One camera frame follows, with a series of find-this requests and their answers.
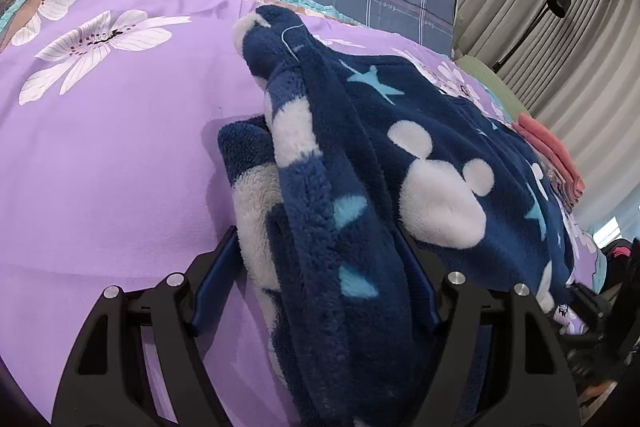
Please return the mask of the navy star fleece pajama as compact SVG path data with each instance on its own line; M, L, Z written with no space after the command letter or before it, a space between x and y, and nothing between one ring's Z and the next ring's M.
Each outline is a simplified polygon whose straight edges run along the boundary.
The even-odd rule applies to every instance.
M437 321L400 234L480 286L526 285L550 323L575 258L538 157L406 58L334 50L282 6L233 41L264 113L218 144L274 373L306 426L416 425Z

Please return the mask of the green cushion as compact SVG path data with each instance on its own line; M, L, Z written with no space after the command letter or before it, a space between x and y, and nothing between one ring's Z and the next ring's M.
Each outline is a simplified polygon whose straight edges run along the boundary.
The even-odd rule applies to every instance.
M465 55L458 58L456 64L489 90L511 119L517 120L521 113L529 114L502 79L478 58Z

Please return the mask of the black floor lamp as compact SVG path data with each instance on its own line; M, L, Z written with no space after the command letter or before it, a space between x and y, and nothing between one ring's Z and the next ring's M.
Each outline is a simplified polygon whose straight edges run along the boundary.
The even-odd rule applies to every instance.
M518 41L510 47L509 51L504 54L503 58L500 58L499 61L495 62L495 64L491 66L491 70L495 74L497 74L497 72L499 72L499 70L503 68L506 62L510 60L514 53L522 46L525 40L532 34L534 29L541 23L542 19L548 13L551 13L556 18L562 20L562 18L567 16L567 12L570 10L571 5L572 0L546 0L542 8L538 11L537 15L526 27L523 35L521 35L521 37L518 38Z

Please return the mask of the purple floral bedsheet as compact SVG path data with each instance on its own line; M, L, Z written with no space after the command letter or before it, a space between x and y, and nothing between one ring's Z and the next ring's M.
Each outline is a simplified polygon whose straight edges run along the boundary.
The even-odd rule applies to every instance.
M253 0L30 0L35 20L1 54L1 356L50 415L99 290L149 286L213 247L232 221L216 134L257 113L231 47ZM75 87L18 98L38 52L131 9L160 40L107 48Z

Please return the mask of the beige curtain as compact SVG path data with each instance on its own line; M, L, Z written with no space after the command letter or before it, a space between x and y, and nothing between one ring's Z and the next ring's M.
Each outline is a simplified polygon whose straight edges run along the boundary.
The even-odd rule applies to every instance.
M454 43L486 65L506 56L546 0L464 0ZM499 75L568 148L586 184L582 225L639 187L639 0L572 0L546 15Z

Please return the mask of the patterned folded clothes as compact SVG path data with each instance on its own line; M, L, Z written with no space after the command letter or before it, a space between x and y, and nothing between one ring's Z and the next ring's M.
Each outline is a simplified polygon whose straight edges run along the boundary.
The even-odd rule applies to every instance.
M578 199L570 194L570 184L562 177L562 174L551 164L548 158L545 158L544 155L539 155L538 158L542 172L550 183L553 193L559 197L567 212L573 212Z

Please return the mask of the pink folded clothes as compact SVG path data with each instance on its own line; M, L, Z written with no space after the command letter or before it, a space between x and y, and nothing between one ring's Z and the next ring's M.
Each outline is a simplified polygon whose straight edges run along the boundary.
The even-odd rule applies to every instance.
M526 113L518 115L513 127L537 152L548 159L558 173L564 202L573 208L585 192L585 183L563 142Z

